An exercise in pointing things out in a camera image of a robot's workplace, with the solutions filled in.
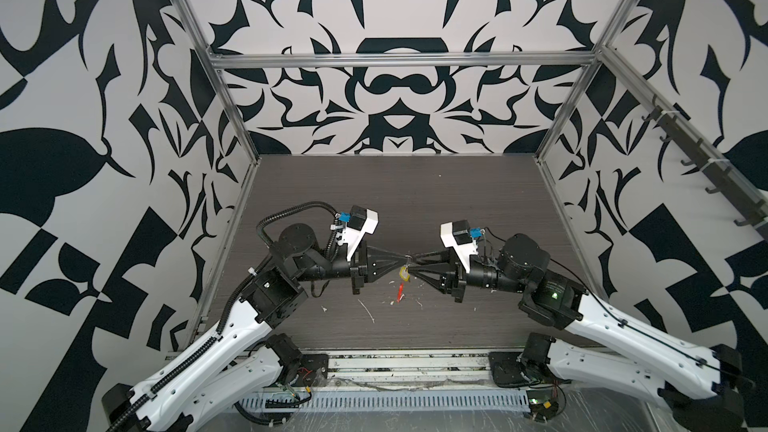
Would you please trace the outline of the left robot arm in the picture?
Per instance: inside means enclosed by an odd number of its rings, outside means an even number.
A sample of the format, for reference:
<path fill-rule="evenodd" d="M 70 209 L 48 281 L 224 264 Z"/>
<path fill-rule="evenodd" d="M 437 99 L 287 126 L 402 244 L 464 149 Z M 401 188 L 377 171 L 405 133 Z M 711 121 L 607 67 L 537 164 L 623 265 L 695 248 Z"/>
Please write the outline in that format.
<path fill-rule="evenodd" d="M 325 251 L 310 226 L 284 229 L 214 326 L 149 378 L 103 396 L 109 430 L 197 431 L 248 393 L 293 383 L 302 353 L 275 330 L 307 299 L 303 282 L 348 278 L 358 292 L 408 262 L 367 246 L 362 234 L 346 228 Z"/>

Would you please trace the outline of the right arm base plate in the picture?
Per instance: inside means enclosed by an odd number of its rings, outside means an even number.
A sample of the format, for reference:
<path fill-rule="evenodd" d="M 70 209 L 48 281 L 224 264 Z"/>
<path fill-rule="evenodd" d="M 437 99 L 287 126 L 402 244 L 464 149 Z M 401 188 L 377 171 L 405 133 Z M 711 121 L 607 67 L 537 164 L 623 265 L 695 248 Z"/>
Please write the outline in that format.
<path fill-rule="evenodd" d="M 546 362 L 527 357 L 523 352 L 488 354 L 493 383 L 500 388 L 523 388 L 552 384 L 555 376 Z"/>

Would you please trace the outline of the yellow key tag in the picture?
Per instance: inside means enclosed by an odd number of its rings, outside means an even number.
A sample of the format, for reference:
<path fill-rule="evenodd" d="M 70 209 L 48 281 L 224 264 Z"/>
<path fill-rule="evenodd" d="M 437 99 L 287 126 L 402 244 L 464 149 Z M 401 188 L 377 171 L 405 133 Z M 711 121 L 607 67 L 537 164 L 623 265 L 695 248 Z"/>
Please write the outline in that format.
<path fill-rule="evenodd" d="M 399 276 L 400 276 L 401 280 L 404 281 L 404 282 L 409 282 L 410 281 L 410 274 L 408 272 L 408 268 L 405 267 L 405 266 L 400 268 Z"/>

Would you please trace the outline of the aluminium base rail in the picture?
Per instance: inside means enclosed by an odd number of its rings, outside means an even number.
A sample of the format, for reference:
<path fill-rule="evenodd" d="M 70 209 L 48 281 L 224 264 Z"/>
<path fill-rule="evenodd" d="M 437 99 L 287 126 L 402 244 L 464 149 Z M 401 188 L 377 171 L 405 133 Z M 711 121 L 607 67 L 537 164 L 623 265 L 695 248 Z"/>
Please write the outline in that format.
<path fill-rule="evenodd" d="M 292 359 L 303 354 L 328 354 L 327 380 L 312 387 L 282 383 L 281 375 Z M 336 350 L 300 351 L 287 346 L 263 344 L 213 363 L 208 351 L 174 379 L 163 391 L 171 396 L 211 398 L 217 390 L 244 395 L 280 388 L 317 391 L 412 391 L 491 389 L 488 350 Z"/>

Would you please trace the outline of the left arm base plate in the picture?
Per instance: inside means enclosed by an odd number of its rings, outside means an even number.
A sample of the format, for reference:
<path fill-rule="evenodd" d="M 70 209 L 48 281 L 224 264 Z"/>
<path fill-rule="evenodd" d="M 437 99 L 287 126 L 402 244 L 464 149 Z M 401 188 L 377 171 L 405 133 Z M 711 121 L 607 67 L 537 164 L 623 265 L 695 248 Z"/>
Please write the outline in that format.
<path fill-rule="evenodd" d="M 292 359 L 281 375 L 282 383 L 296 387 L 312 387 L 327 380 L 329 355 L 325 353 L 303 354 Z"/>

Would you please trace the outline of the small electronics board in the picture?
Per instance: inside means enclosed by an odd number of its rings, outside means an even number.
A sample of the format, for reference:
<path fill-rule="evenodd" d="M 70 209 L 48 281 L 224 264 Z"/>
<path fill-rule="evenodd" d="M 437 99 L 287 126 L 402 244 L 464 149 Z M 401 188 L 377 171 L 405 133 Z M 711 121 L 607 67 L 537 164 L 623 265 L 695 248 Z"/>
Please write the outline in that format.
<path fill-rule="evenodd" d="M 567 407 L 567 396 L 558 387 L 528 389 L 529 411 L 525 416 L 533 422 L 548 423 L 561 415 Z"/>

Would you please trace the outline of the red key tag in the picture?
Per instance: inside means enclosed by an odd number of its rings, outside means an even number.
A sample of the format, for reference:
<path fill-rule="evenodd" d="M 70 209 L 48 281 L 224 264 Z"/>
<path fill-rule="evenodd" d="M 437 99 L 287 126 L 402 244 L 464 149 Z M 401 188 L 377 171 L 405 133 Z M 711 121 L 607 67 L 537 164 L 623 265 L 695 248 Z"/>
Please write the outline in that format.
<path fill-rule="evenodd" d="M 395 303 L 399 303 L 399 302 L 402 300 L 402 298 L 403 298 L 403 296 L 404 296 L 404 285 L 405 285 L 405 283 L 404 283 L 404 282 L 401 282 L 401 283 L 399 284 L 399 287 L 398 287 L 398 290 L 397 290 L 397 296 L 396 296 L 396 300 L 395 300 Z"/>

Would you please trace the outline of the black wall hook rack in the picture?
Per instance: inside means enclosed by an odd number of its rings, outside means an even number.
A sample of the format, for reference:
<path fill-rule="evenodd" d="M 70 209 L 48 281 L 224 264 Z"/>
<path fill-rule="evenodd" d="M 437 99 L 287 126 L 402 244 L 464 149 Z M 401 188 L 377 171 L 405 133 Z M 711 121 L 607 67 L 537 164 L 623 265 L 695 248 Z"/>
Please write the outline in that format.
<path fill-rule="evenodd" d="M 675 109 L 667 109 L 658 96 L 642 100 L 648 113 L 643 117 L 645 125 L 660 130 L 661 147 L 657 154 L 657 172 L 663 178 L 663 160 L 670 146 L 683 154 L 682 167 L 703 174 L 710 183 L 705 191 L 721 195 L 740 214 L 734 220 L 737 227 L 754 229 L 767 241 L 767 198 L 743 174 L 736 164 L 718 151 L 687 116 Z"/>

